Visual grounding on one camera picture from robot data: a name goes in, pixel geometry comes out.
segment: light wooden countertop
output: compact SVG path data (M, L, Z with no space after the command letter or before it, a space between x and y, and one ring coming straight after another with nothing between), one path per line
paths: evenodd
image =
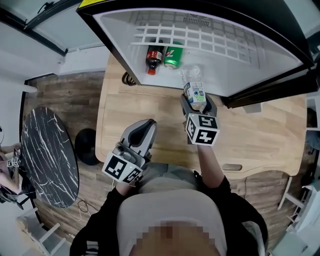
M197 147L187 145L185 117L180 106L182 90L122 84L125 70L110 54L101 90L96 125L95 155L104 162L109 151L131 124L154 119L158 124L150 150L154 163L174 164L200 171ZM227 109L217 96L220 134L213 147L219 164L242 165L225 170L230 179L263 171L298 173L306 137L306 96L263 103L261 113L246 114L242 107Z

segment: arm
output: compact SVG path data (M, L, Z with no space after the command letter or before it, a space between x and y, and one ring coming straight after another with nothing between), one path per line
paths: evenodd
M86 226L75 236L70 248L70 256L85 255L88 250L88 241L97 242L99 255L119 255L117 215L121 203L131 189L131 186L118 183L108 193L100 211L93 214Z
M16 194L19 193L19 169L17 167L14 168L14 180L8 177L3 172L0 173L0 185L10 189L12 192Z
M16 149L16 150L21 149L21 143L16 143L16 144L13 144L11 146L2 146L2 147L0 147L0 151L5 153L5 154L13 152L14 149Z
M225 175L221 170L212 147L198 145L197 148L203 183L209 189L219 187Z

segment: fiducial marker cube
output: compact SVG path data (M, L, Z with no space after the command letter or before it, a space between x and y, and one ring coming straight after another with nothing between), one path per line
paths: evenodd
M214 116L190 113L185 127L192 144L213 146L220 132Z
M13 164L14 167L19 167L19 166L20 166L20 160L19 160L19 158L18 158L18 157L14 157L14 158L12 159L12 164Z
M109 152L104 161L102 172L117 182L130 184L142 175L143 170L121 156Z

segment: refrigerator shelf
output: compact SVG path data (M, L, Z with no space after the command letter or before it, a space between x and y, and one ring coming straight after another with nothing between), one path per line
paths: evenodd
M131 45L193 49L224 56L255 68L260 66L256 43L258 38L251 31L234 24L195 14L160 10L137 11L131 18L135 26Z

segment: black sleeve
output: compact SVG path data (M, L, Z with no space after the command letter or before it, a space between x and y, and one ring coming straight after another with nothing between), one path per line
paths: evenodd
M258 255L255 238L242 225L252 221L258 224L264 244L268 240L267 225L258 211L244 198L231 193L230 183L224 177L217 188L208 188L199 175L196 175L199 190L210 197L219 209L224 226L227 255Z
M115 188L108 193L100 211L93 214L86 226L75 236L70 256L82 256L88 252L98 252L98 255L104 256L119 255L117 215L126 198Z

